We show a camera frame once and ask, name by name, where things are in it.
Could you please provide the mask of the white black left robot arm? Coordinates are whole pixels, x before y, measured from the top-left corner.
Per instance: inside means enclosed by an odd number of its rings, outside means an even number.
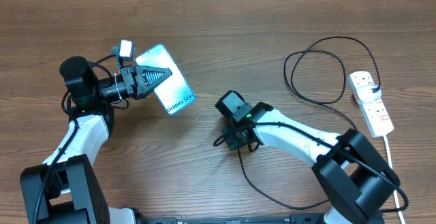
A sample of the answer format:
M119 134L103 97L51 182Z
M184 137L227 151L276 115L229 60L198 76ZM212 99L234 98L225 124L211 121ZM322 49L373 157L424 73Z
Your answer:
M144 99L166 81L168 67L122 65L119 75L100 80L91 62L75 56L60 66L67 92L61 101L68 131L42 164L20 175L30 223L143 223L135 208L111 208L93 171L100 147L114 127L117 103Z

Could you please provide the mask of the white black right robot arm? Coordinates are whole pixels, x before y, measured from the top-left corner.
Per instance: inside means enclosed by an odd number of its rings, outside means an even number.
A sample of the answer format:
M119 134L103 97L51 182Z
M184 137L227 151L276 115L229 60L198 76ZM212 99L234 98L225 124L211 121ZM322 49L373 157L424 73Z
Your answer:
M309 218L312 223L382 223L382 206L398 189L396 173L359 131L343 135L294 121L260 102L247 103L229 90L216 104L228 120L214 145L230 150L265 145L295 156L311 167L331 208Z

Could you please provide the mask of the blue Galaxy smartphone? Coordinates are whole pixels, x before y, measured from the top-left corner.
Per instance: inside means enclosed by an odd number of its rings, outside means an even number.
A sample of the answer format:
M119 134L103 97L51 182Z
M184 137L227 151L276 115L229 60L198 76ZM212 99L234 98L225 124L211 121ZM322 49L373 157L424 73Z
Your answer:
M169 78L154 89L169 115L180 112L196 100L194 92L163 44L157 44L143 52L136 57L136 63L142 66L168 68L172 72Z

